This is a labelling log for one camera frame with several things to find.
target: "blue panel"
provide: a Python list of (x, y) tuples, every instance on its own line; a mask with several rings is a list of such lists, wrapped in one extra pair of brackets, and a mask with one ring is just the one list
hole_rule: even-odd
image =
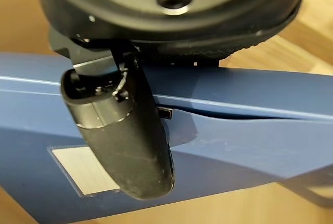
[[(0, 184), (40, 223), (129, 212), (333, 164), (333, 90), (327, 89), (333, 77), (146, 68), (157, 103), (182, 109), (164, 120), (175, 189), (147, 202), (115, 191), (80, 197), (48, 151), (85, 145), (59, 94), (58, 81), (70, 67), (55, 56), (0, 56)], [(244, 120), (222, 119), (225, 114)]]

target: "black rubber housing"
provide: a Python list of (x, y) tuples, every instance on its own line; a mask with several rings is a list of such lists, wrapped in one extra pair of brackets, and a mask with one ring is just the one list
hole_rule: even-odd
[(113, 90), (98, 96), (75, 92), (73, 70), (61, 92), (74, 121), (101, 165), (121, 190), (138, 200), (168, 194), (174, 185), (170, 148), (143, 71), (131, 69), (119, 102)]
[[(109, 0), (41, 2), (51, 25), (65, 36), (130, 39), (145, 54), (144, 59), (154, 61), (175, 55), (177, 59), (224, 58), (256, 45), (289, 23), (301, 0), (232, 0), (204, 12), (176, 17), (134, 11)], [(260, 31), (267, 34), (257, 35)]]

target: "screw hole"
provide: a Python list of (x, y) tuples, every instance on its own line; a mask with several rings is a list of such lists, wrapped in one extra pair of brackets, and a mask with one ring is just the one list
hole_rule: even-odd
[(167, 15), (181, 15), (188, 12), (192, 0), (157, 0), (162, 11)]

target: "wooden surface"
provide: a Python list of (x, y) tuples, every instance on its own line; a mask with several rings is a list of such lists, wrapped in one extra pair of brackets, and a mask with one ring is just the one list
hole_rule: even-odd
[[(0, 51), (51, 53), (37, 0), (0, 0), (0, 10)], [(333, 75), (333, 0), (304, 0), (297, 20), (279, 36), (221, 65)], [(34, 221), (0, 189), (0, 223)], [(329, 224), (333, 209), (319, 208), (273, 183), (83, 223)]]

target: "sticker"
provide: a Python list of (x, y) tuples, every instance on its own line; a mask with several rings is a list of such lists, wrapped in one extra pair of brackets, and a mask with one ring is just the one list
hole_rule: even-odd
[(52, 153), (82, 194), (89, 195), (120, 188), (89, 147), (54, 149)]

